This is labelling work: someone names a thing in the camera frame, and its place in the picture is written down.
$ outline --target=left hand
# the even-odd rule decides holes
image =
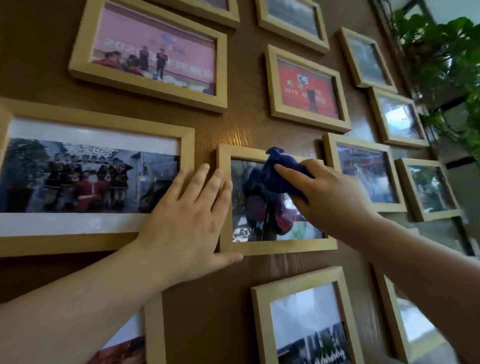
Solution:
[[[217,169],[203,188],[209,168],[200,167],[182,196],[187,172],[181,170],[133,242],[153,259],[153,269],[160,270],[154,274],[168,276],[168,285],[243,259],[240,253],[214,253],[230,207],[232,182],[220,186],[223,172]]]

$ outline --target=forearm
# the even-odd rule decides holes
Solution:
[[[345,243],[362,252],[415,303],[469,360],[480,361],[480,263],[384,218]]]
[[[85,364],[167,279],[130,244],[0,306],[1,364]]]

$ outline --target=brown wall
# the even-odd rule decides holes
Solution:
[[[204,20],[228,33],[228,111],[219,116],[72,79],[67,64],[82,16],[84,0],[16,0],[0,2],[0,96],[196,128],[195,162],[215,163],[218,143],[266,149],[280,146],[298,156],[321,156],[323,130],[269,116],[263,53],[267,44],[286,49],[339,70],[353,131],[349,135],[376,141],[366,93],[354,87],[333,34],[347,27],[375,38],[384,50],[397,85],[396,67],[386,50],[368,0],[320,0],[331,51],[324,57],[304,46],[256,26],[253,0],[238,0],[241,26],[236,32]],[[395,149],[395,157],[427,158],[425,151]],[[410,224],[406,214],[392,214],[406,226],[440,243],[458,248],[451,220]],[[0,302],[65,276],[105,253],[0,259]],[[341,265],[346,274],[367,363],[389,363],[393,348],[369,264],[344,244],[338,251],[247,257],[210,276],[164,293],[169,364],[258,363],[250,287],[277,279]],[[452,351],[441,347],[419,363],[451,363]]]

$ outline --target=blue cloth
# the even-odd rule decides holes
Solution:
[[[292,156],[284,154],[284,150],[281,148],[273,146],[268,149],[266,153],[269,154],[269,157],[267,162],[264,164],[261,175],[261,180],[265,188],[278,194],[296,194],[306,200],[305,195],[299,189],[294,187],[290,182],[278,174],[274,168],[274,165],[281,164],[284,167],[297,170],[298,172],[313,178],[308,170],[299,162],[297,162]]]

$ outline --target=potted plant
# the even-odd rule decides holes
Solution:
[[[33,187],[47,171],[50,157],[38,140],[14,138],[5,155],[4,172],[7,173],[6,212],[25,212]]]
[[[412,81],[432,111],[424,123],[480,160],[480,24],[466,17],[435,24],[418,14],[407,19],[403,11],[393,13],[392,23]],[[460,128],[432,107],[452,90],[466,96],[466,123]]]

